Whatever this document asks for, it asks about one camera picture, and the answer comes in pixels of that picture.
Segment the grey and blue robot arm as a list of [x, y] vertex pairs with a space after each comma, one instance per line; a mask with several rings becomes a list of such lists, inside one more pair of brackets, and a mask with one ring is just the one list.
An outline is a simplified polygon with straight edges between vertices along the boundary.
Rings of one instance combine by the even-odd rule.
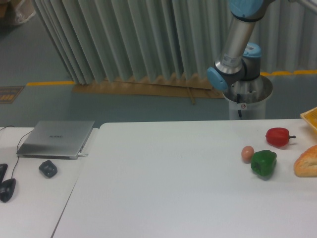
[[218, 90], [260, 71], [317, 68], [315, 0], [230, 0], [229, 31], [207, 78]]

